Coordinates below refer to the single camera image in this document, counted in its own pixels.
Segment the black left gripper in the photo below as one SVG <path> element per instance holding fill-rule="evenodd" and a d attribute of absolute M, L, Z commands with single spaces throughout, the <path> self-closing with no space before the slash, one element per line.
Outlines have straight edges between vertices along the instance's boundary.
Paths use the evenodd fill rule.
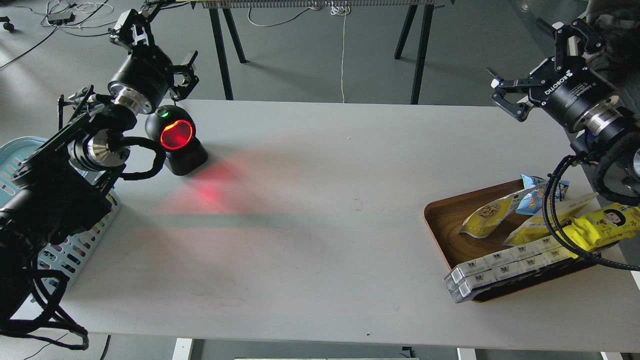
<path fill-rule="evenodd" d="M 110 42 L 130 52 L 107 88 L 114 98 L 124 89 L 137 92 L 142 114 L 155 112 L 168 91 L 173 101 L 185 100 L 200 81 L 194 68 L 199 51 L 187 53 L 183 64 L 172 64 L 158 46 L 153 46 L 153 18 L 147 10 L 130 9 L 109 29 Z M 174 85 L 174 75 L 183 76 L 181 84 Z"/>

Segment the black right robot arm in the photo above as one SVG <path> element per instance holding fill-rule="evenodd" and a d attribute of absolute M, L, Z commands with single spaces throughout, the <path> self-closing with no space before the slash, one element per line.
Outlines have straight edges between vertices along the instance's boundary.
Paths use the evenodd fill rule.
<path fill-rule="evenodd" d="M 493 69 L 487 69 L 493 77 L 491 100 L 519 122 L 524 122 L 532 109 L 542 109 L 576 136 L 570 142 L 574 154 L 562 158 L 550 174 L 542 197 L 542 220 L 551 237 L 572 255 L 591 264 L 638 271 L 637 265 L 594 255 L 570 238 L 558 219 L 553 195 L 565 171 L 584 164 L 594 167 L 590 184 L 599 196 L 638 207 L 639 119 L 618 105 L 618 89 L 588 66 L 586 55 L 600 55 L 606 47 L 596 30 L 581 18 L 557 25 L 541 18 L 535 22 L 553 39 L 553 55 L 523 79 L 506 80 Z"/>

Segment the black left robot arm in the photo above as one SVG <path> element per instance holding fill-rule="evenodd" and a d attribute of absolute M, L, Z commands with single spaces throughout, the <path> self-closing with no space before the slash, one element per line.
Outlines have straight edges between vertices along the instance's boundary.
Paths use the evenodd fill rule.
<path fill-rule="evenodd" d="M 87 350 L 89 333 L 61 306 L 70 277 L 38 267 L 48 245 L 91 230 L 112 209 L 117 180 L 153 178 L 164 166 L 184 176 L 208 160 L 192 117 L 176 105 L 197 86 L 192 51 L 182 64 L 155 43 L 151 23 L 169 2 L 128 10 L 109 30 L 127 56 L 108 93 L 92 85 L 58 101 L 74 111 L 55 135 L 21 161 L 9 182 L 16 193 L 1 207 L 1 334 L 70 350 Z"/>

